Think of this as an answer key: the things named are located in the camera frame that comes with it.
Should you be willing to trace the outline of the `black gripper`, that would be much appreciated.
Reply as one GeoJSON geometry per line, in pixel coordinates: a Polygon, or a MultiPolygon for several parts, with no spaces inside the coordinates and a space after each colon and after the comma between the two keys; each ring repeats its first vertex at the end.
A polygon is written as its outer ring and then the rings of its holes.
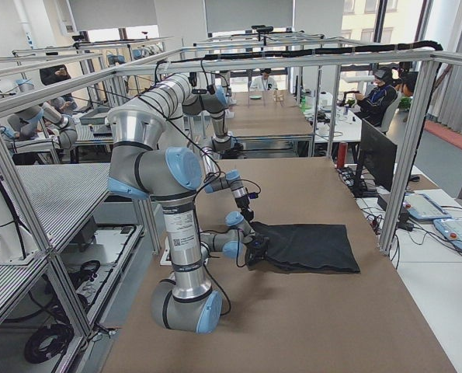
{"type": "Polygon", "coordinates": [[[269,237],[259,233],[252,233],[245,237],[245,264],[248,268],[266,258],[269,248],[269,237]]]}
{"type": "Polygon", "coordinates": [[[256,199],[259,197],[259,192],[247,192],[245,190],[235,190],[234,191],[234,200],[237,207],[241,211],[241,215],[245,218],[246,221],[250,222],[254,219],[255,213],[250,208],[250,200],[256,199]]]}

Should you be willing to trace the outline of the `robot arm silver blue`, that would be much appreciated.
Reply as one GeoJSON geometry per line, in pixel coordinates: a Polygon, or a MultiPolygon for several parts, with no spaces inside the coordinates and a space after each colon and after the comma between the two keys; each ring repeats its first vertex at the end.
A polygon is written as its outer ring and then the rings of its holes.
{"type": "Polygon", "coordinates": [[[140,112],[142,124],[157,124],[162,131],[171,126],[175,131],[175,135],[169,139],[172,145],[185,138],[182,128],[175,123],[180,115],[196,116],[203,111],[208,112],[214,126],[214,136],[197,146],[206,173],[204,189],[208,193],[231,190],[244,218],[247,221],[254,218],[254,212],[249,207],[248,194],[239,174],[229,172],[226,176],[218,176],[218,164],[213,159],[214,153],[225,152],[234,144],[225,123],[228,103],[224,94],[215,93],[213,88],[194,89],[188,75],[174,74],[135,96],[130,105],[135,106],[140,112]]]}
{"type": "Polygon", "coordinates": [[[152,318],[166,329],[211,333],[223,297],[205,274],[208,252],[238,256],[244,244],[264,238],[237,211],[226,217],[225,233],[200,234],[194,204],[200,160],[187,147],[156,148],[166,129],[164,115],[125,104],[109,111],[108,121],[116,127],[109,190],[132,200],[154,198],[162,206],[172,272],[155,286],[152,318]]]}

